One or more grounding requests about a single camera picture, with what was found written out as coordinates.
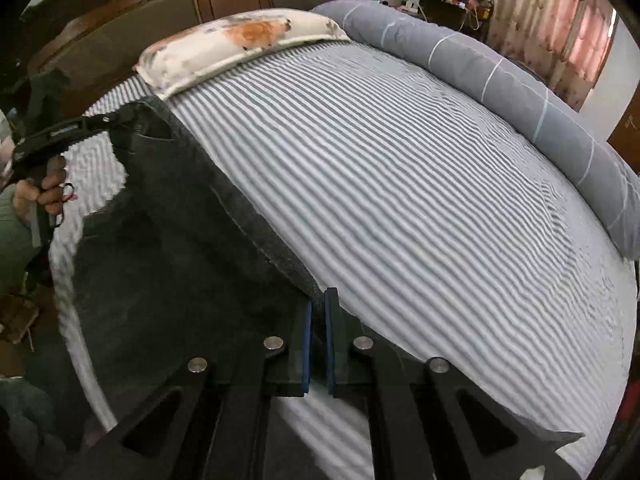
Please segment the person's left hand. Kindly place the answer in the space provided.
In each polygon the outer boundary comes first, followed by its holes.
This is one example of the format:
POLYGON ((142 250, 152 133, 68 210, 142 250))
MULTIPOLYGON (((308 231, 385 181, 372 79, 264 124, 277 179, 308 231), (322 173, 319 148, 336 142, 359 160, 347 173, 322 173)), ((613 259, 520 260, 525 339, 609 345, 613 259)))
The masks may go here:
POLYGON ((32 205, 43 206, 48 214, 60 214, 63 210, 63 184, 66 181, 66 160, 55 156, 47 166, 47 175, 40 183, 32 179, 21 180, 15 187, 12 206, 17 217, 28 221, 32 205))

